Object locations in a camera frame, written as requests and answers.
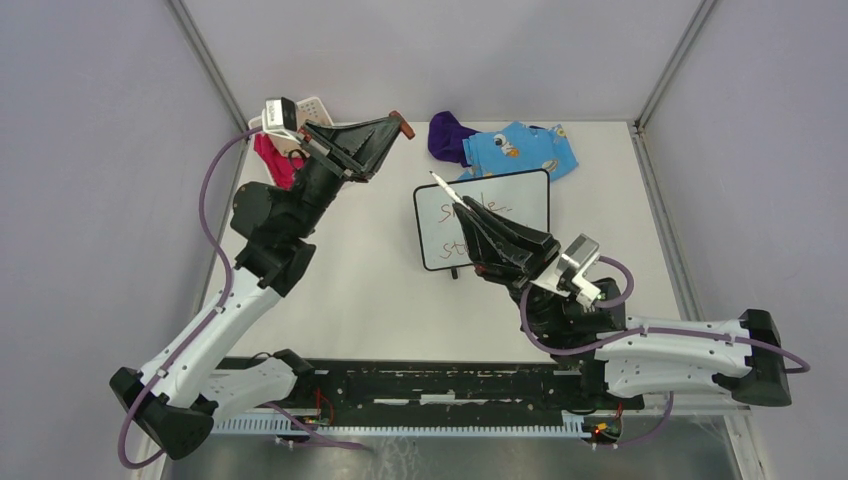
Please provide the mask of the whiteboard with black frame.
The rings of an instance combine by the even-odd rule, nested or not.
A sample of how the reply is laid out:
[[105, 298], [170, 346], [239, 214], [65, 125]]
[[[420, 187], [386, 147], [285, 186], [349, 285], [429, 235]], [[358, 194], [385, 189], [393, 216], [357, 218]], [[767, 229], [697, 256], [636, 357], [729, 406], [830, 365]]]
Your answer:
[[[454, 181], [458, 196], [470, 196], [486, 210], [522, 225], [550, 227], [549, 174], [544, 170]], [[451, 270], [470, 264], [453, 200], [437, 183], [413, 191], [422, 265], [427, 271]]]

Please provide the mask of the marker pen white barrel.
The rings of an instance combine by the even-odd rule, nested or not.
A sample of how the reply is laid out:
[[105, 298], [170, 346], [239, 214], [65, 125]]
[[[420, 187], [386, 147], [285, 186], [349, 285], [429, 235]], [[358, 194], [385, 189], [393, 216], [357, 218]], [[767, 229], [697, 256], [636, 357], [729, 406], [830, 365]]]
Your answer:
[[469, 210], [469, 206], [448, 182], [446, 182], [441, 176], [436, 174], [434, 171], [430, 171], [429, 175], [433, 178], [436, 185], [441, 188], [443, 192], [449, 197], [449, 199], [451, 200], [451, 205], [453, 207], [459, 205], [462, 209]]

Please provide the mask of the brown marker cap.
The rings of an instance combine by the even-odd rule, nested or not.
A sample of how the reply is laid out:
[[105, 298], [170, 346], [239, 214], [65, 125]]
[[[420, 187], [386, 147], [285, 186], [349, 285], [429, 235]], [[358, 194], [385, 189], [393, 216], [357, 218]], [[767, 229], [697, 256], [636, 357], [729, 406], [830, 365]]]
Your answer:
[[396, 118], [399, 123], [399, 131], [408, 139], [412, 140], [415, 138], [416, 133], [413, 127], [407, 122], [405, 117], [397, 110], [392, 110], [389, 113], [389, 116], [392, 118]]

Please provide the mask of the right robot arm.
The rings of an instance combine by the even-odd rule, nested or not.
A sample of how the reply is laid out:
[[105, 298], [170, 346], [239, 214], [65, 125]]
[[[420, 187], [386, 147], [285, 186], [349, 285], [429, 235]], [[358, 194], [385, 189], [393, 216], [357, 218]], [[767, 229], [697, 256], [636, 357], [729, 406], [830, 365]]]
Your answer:
[[749, 309], [730, 320], [685, 322], [629, 314], [635, 279], [589, 278], [610, 258], [586, 235], [562, 246], [546, 231], [486, 210], [453, 205], [475, 273], [504, 286], [521, 332], [556, 363], [579, 369], [577, 392], [591, 408], [651, 393], [716, 392], [752, 406], [787, 407], [789, 378], [807, 365], [784, 349], [771, 315]]

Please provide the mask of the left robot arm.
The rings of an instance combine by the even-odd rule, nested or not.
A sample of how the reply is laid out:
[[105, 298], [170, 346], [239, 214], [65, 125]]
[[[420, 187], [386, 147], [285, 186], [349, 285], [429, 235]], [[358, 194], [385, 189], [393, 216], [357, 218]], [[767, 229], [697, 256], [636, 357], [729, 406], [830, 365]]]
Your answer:
[[118, 369], [110, 380], [126, 425], [179, 460], [217, 424], [249, 409], [281, 400], [297, 408], [312, 399], [313, 379], [280, 357], [223, 377], [215, 370], [301, 280], [315, 253], [308, 237], [343, 185], [371, 180], [397, 138], [413, 134], [398, 112], [345, 126], [309, 121], [294, 136], [304, 165], [291, 187], [248, 182], [237, 190], [231, 227], [245, 246], [223, 260], [222, 289], [157, 356], [139, 369]]

